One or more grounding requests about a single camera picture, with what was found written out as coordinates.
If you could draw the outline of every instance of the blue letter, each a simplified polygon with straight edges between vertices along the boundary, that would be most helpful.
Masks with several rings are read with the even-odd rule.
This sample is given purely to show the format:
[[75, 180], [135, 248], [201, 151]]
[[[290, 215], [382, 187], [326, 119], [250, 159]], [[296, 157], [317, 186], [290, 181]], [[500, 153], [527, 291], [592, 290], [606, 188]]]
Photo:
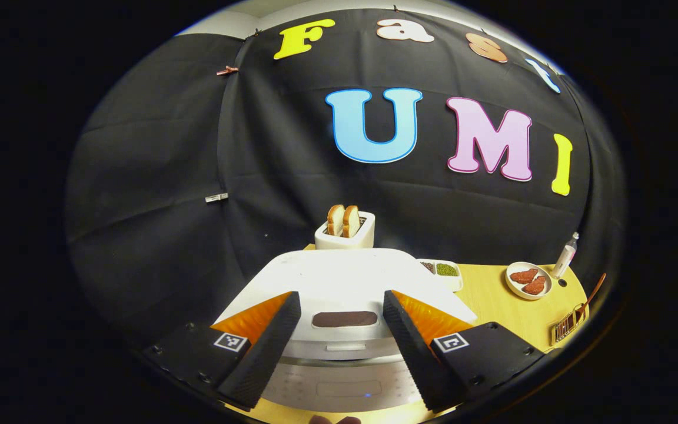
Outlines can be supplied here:
[[371, 99], [366, 90], [342, 90], [326, 96], [334, 109], [334, 140], [347, 158], [358, 162], [385, 164], [409, 155], [417, 141], [415, 104], [423, 98], [411, 88], [390, 88], [384, 97], [394, 104], [396, 124], [394, 138], [384, 143], [368, 139], [365, 134], [365, 102]]
[[535, 68], [536, 71], [540, 74], [540, 78], [543, 78], [543, 81], [546, 82], [546, 84], [549, 85], [549, 87], [553, 90], [556, 91], [557, 93], [560, 93], [561, 90], [559, 89], [559, 86], [554, 84], [554, 81], [551, 81], [551, 78], [549, 77], [549, 73], [546, 72], [545, 69], [541, 68], [540, 65], [535, 63], [535, 60], [532, 59], [525, 59], [527, 60], [528, 64], [533, 65], [533, 68]]

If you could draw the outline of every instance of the pink letter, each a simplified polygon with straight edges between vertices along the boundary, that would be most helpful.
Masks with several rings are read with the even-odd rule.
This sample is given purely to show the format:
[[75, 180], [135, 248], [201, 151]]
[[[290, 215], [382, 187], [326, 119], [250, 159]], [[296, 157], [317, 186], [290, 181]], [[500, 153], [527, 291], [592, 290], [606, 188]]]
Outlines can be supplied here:
[[496, 170], [508, 148], [501, 175], [517, 181], [533, 178], [530, 172], [529, 131], [533, 124], [530, 116], [508, 110], [501, 126], [494, 130], [482, 106], [475, 100], [452, 97], [446, 104], [457, 114], [457, 152], [449, 158], [449, 169], [465, 173], [478, 171], [480, 165], [474, 158], [477, 143], [488, 174]]

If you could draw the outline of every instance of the wooden table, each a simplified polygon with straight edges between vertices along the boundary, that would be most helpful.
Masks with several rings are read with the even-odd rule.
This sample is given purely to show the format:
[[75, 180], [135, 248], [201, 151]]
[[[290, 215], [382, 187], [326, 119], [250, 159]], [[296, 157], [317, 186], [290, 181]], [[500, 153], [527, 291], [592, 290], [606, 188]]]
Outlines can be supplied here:
[[[314, 244], [305, 247], [305, 250], [314, 249]], [[455, 295], [478, 316], [475, 325], [495, 320], [543, 352], [562, 347], [577, 333], [574, 331], [564, 340], [551, 346], [549, 327], [562, 319], [576, 305], [587, 301], [584, 289], [571, 268], [562, 276], [567, 282], [566, 287], [561, 287], [554, 279], [551, 293], [539, 300], [525, 300], [514, 294], [506, 285], [506, 265], [458, 265], [462, 272], [463, 288], [455, 292]], [[541, 265], [540, 268], [550, 274], [553, 265]], [[589, 307], [586, 314], [589, 319]], [[226, 406], [271, 424], [307, 424], [313, 415], [325, 416], [331, 422], [337, 422], [350, 415], [360, 418], [363, 424], [413, 424], [454, 410], [451, 408], [434, 414], [426, 409], [422, 400], [384, 410], [356, 413], [324, 413], [288, 408], [263, 398], [248, 413]]]

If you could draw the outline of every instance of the white wall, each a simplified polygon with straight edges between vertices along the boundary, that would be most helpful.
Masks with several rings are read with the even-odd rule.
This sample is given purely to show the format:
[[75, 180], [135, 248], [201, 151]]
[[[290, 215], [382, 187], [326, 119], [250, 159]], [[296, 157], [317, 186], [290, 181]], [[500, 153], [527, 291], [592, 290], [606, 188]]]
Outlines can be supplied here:
[[[249, 3], [268, 2], [268, 0], [250, 0]], [[445, 6], [423, 0], [310, 0], [309, 2], [297, 3], [296, 5], [283, 8], [280, 11], [267, 14], [258, 19], [255, 16], [227, 11], [224, 9], [218, 13], [212, 14], [197, 24], [191, 26], [178, 35], [210, 33], [231, 35], [237, 38], [245, 38], [255, 32], [255, 28], [260, 30], [275, 27], [284, 22], [293, 21], [305, 16], [324, 13], [328, 11], [339, 11], [345, 9], [392, 9], [393, 6], [403, 11], [411, 11], [420, 14], [436, 16], [448, 21], [458, 22], [468, 27], [482, 29], [489, 35], [493, 35], [500, 40], [506, 41], [510, 45], [519, 48], [530, 56], [535, 57], [544, 65], [548, 65], [557, 74], [564, 72], [552, 62], [548, 61], [543, 54], [539, 53], [531, 46], [511, 34], [508, 30], [495, 22], [488, 21], [482, 16], [474, 14], [459, 5], [452, 4]]]

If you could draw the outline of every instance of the meat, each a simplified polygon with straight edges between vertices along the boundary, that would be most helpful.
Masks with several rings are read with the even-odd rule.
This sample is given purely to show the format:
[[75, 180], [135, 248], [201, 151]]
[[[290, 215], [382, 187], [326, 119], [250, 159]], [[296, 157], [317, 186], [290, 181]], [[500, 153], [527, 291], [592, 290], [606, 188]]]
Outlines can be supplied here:
[[538, 274], [538, 270], [533, 268], [533, 269], [528, 269], [527, 271], [522, 271], [522, 272], [514, 272], [514, 274], [511, 274], [509, 276], [512, 281], [519, 283], [519, 284], [527, 284], [535, 278], [536, 274]]
[[525, 287], [522, 287], [522, 291], [528, 294], [532, 295], [538, 295], [540, 292], [543, 292], [543, 288], [546, 287], [546, 278], [541, 276], [535, 279], [532, 283], [526, 285]]

